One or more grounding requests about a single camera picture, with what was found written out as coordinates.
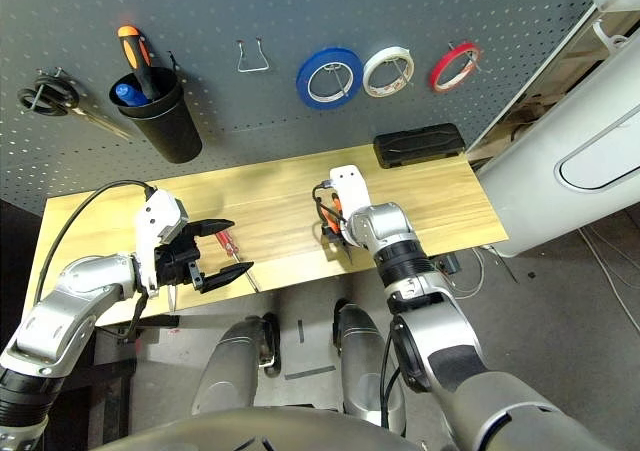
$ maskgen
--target gray floor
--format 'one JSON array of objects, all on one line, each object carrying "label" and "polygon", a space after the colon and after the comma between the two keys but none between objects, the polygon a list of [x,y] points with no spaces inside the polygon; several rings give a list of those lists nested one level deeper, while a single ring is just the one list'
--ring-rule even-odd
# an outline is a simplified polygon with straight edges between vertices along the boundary
[{"label": "gray floor", "polygon": [[[616,213],[595,228],[640,261],[640,231],[628,214]],[[637,269],[604,243],[596,243],[617,271],[640,283]],[[570,233],[507,260],[518,284],[494,257],[482,253],[487,264],[484,287],[460,303],[490,367],[514,373],[611,446],[640,449],[640,336],[579,235]],[[464,269],[455,281],[470,287],[477,280],[478,265],[470,251],[458,257]],[[640,291],[615,282],[640,319]],[[333,305],[343,296],[367,310],[386,333],[389,314],[375,272],[190,309],[180,313],[179,329],[145,332],[132,386],[132,432],[187,417],[200,373],[219,337],[232,323],[266,311],[275,311],[281,320],[283,372],[275,379],[260,373],[256,404],[341,408],[331,322]],[[298,320],[303,323],[303,344]],[[336,370],[284,379],[329,365]],[[423,440],[430,451],[449,444],[431,396],[406,389],[405,396],[407,438]]]}]

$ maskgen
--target pen holder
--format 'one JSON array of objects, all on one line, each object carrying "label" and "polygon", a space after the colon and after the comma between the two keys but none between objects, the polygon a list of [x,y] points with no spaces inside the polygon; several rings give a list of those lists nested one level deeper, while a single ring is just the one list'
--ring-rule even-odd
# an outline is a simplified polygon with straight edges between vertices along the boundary
[{"label": "pen holder", "polygon": [[149,142],[170,163],[186,163],[202,149],[189,109],[184,102],[182,85],[171,69],[151,68],[153,83],[161,97],[142,106],[127,106],[116,94],[116,86],[128,84],[139,89],[132,74],[119,79],[109,91],[109,99],[120,113],[135,123]]}]

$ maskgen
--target pegboard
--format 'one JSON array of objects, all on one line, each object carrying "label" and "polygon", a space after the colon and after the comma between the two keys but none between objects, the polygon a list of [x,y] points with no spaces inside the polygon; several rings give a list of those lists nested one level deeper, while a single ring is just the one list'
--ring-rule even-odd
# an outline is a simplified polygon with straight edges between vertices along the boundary
[{"label": "pegboard", "polygon": [[[152,180],[371,142],[380,133],[455,123],[479,136],[589,8],[590,0],[0,0],[2,198],[41,213],[49,196],[121,178]],[[164,161],[119,115],[107,92],[128,73],[116,29],[134,24],[155,65],[180,67],[185,99],[204,142],[192,162]],[[259,65],[260,36],[271,69],[236,71],[246,43]],[[449,41],[475,42],[485,72],[437,95],[427,76]],[[415,60],[413,86],[382,99],[363,90],[332,111],[307,108],[295,78],[327,46],[363,63],[398,45]],[[16,91],[36,68],[62,66],[83,90],[82,106],[132,135],[123,141],[76,117],[20,113]],[[212,183],[224,186],[224,183]]]}]

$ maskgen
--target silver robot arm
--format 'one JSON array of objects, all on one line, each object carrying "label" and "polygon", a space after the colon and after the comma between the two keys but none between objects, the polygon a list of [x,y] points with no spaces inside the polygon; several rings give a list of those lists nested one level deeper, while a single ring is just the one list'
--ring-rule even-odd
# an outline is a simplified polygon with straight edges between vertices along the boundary
[{"label": "silver robot arm", "polygon": [[331,170],[345,239],[367,249],[393,315],[391,337],[405,383],[431,392],[462,451],[610,450],[513,375],[490,371],[449,285],[394,203],[371,205],[358,168]]},{"label": "silver robot arm", "polygon": [[0,355],[0,450],[33,449],[96,321],[114,303],[141,294],[130,338],[147,299],[157,296],[160,286],[192,283],[203,293],[230,283],[251,267],[253,263],[237,263],[204,276],[195,263],[200,252],[194,237],[215,234],[234,223],[187,221],[179,200],[155,190],[136,217],[136,254],[89,256],[62,271],[53,291],[34,306]]}]

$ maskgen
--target screwdriver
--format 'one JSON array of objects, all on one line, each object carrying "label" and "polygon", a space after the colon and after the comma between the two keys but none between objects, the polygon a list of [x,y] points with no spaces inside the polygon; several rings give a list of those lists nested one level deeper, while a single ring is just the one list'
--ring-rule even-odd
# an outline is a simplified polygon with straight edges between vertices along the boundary
[{"label": "screwdriver", "polygon": [[[240,259],[240,256],[238,256],[238,247],[236,246],[236,243],[233,242],[233,239],[231,238],[231,235],[229,234],[228,231],[225,230],[225,231],[220,231],[219,233],[216,233],[216,238],[218,239],[220,246],[222,246],[222,249],[226,251],[227,256],[229,257],[233,256],[233,259],[236,260],[236,263],[240,263],[242,261]],[[256,293],[259,293],[260,288],[258,288],[258,284],[256,283],[256,280],[251,275],[251,271],[247,271],[245,274],[253,290]]]},{"label": "screwdriver", "polygon": [[133,26],[120,26],[118,38],[127,62],[140,83],[144,95],[151,101],[159,98],[160,92],[151,76],[151,56],[142,40],[140,31]]}]

